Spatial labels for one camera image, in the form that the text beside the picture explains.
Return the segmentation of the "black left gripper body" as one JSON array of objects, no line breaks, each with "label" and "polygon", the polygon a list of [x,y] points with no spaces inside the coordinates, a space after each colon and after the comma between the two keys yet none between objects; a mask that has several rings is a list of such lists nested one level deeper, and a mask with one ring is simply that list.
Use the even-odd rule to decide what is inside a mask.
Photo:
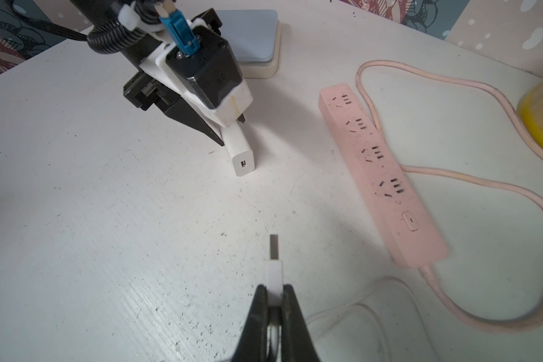
[{"label": "black left gripper body", "polygon": [[[134,57],[138,65],[162,43],[171,43],[172,38],[160,19],[147,13],[145,8],[123,8],[122,26],[135,36],[134,44],[126,48],[127,54]],[[180,95],[165,87],[156,79],[139,70],[123,87],[123,95],[135,107],[146,111],[153,104],[171,105]]]}]

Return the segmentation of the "white USB charger adapter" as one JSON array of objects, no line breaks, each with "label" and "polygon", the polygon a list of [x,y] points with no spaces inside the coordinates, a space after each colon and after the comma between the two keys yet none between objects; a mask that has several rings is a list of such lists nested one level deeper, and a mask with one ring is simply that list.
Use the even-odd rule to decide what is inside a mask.
[{"label": "white USB charger adapter", "polygon": [[245,176],[253,172],[256,168],[253,149],[241,129],[240,122],[235,121],[220,131],[235,174]]}]

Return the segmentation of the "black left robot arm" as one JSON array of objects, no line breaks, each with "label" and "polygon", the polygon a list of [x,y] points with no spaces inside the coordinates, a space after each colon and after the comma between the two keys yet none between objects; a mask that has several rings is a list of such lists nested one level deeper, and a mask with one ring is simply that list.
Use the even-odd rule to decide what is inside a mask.
[{"label": "black left robot arm", "polygon": [[27,17],[14,9],[13,1],[5,3],[17,19],[31,27],[65,39],[86,42],[98,54],[122,54],[138,68],[137,74],[123,87],[127,100],[143,111],[156,106],[170,119],[205,134],[220,146],[224,145],[217,132],[181,95],[139,68],[142,61],[162,44],[161,37],[166,31],[155,11],[154,1],[74,1],[72,4],[94,25],[87,35]]}]

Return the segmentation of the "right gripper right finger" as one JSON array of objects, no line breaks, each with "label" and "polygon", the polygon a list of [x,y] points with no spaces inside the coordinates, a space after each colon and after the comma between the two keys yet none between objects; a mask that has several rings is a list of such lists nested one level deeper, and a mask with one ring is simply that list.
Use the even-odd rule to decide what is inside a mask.
[{"label": "right gripper right finger", "polygon": [[285,284],[281,302],[281,360],[320,362],[292,285]]}]

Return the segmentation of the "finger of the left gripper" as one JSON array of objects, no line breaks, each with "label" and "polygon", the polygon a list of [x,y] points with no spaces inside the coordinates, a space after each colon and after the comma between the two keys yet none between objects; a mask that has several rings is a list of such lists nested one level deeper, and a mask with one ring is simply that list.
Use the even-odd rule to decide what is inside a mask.
[{"label": "finger of the left gripper", "polygon": [[183,99],[162,101],[162,112],[172,120],[205,134],[219,146],[225,146],[222,138],[210,125]]}]

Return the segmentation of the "cream blue electronic scale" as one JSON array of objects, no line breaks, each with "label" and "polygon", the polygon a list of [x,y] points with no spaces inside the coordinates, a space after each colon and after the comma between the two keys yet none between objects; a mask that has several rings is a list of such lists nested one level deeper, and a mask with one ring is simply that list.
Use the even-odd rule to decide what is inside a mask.
[{"label": "cream blue electronic scale", "polygon": [[218,10],[220,28],[244,78],[267,79],[278,70],[281,22],[271,9]]}]

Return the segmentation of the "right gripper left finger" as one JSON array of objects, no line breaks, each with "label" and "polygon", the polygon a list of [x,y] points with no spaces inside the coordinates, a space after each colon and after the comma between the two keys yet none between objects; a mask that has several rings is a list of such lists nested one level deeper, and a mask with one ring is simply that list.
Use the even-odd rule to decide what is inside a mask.
[{"label": "right gripper left finger", "polygon": [[238,345],[231,362],[261,362],[268,357],[269,306],[267,289],[256,287]]}]

